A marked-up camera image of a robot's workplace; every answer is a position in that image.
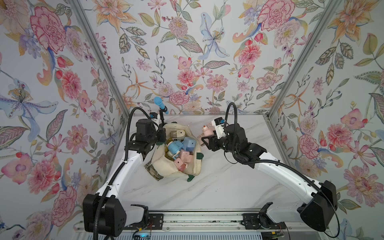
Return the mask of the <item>cream green tote bag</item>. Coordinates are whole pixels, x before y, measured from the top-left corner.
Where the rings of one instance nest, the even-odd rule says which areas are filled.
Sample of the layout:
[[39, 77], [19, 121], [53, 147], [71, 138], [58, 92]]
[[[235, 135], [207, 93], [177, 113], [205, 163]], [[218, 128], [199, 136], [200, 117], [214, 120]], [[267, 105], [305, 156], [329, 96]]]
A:
[[166, 142], [155, 145], [145, 169], [157, 181], [186, 176], [190, 182], [202, 171], [204, 154], [199, 141], [189, 126], [168, 123], [164, 128]]

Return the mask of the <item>pink round pencil sharpener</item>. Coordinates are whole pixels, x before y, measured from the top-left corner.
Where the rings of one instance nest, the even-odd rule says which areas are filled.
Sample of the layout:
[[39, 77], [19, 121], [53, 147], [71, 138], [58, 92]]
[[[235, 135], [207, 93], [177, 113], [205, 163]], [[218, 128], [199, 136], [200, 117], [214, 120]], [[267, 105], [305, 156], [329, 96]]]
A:
[[201, 139], [203, 137], [209, 137], [209, 136], [213, 136], [215, 133], [212, 129], [210, 129], [208, 126], [203, 126], [202, 128], [202, 134], [201, 134]]

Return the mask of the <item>blue cube pencil sharpener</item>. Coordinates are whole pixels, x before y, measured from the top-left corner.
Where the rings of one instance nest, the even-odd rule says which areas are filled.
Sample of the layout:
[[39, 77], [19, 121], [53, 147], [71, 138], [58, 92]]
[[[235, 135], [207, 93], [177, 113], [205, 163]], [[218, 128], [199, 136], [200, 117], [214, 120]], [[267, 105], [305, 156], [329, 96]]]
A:
[[193, 152], [196, 147], [196, 139], [192, 137], [185, 137], [183, 140], [183, 150]]

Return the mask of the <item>light blue pencil sharpener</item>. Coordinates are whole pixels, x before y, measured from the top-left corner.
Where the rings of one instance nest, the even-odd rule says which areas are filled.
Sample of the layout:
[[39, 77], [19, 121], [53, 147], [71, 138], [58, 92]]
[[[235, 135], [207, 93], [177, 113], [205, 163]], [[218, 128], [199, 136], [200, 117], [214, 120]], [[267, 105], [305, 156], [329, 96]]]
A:
[[171, 141], [167, 144], [167, 147], [168, 147], [168, 150], [169, 152], [171, 152], [171, 154], [174, 156], [174, 155], [177, 155], [180, 150], [183, 148], [183, 143], [180, 142], [180, 141]]

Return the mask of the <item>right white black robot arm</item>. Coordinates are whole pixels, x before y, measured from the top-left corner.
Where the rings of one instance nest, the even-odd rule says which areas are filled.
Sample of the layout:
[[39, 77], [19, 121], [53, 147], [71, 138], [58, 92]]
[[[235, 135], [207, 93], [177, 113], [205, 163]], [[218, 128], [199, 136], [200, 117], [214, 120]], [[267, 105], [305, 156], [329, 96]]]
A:
[[219, 124], [215, 129], [213, 135], [202, 137], [209, 150], [231, 153], [238, 163], [267, 174], [298, 198], [284, 204], [266, 203], [261, 214], [274, 223], [298, 222], [318, 232], [327, 230], [332, 218], [337, 217], [337, 193], [333, 183], [313, 180], [284, 164], [260, 145], [250, 143], [239, 124]]

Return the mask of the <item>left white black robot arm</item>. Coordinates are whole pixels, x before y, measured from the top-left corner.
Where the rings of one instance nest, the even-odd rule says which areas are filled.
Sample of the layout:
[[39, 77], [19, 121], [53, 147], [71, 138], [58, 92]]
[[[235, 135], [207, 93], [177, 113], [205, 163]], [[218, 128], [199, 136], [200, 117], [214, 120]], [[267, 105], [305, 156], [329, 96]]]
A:
[[148, 207], [123, 200], [122, 195], [148, 153], [157, 143], [165, 142], [166, 131], [152, 119], [138, 120], [136, 128], [133, 138], [126, 139], [125, 153], [114, 173], [95, 194], [88, 194], [83, 200], [84, 228], [94, 240], [100, 235], [114, 239], [127, 226], [144, 229], [148, 225]]

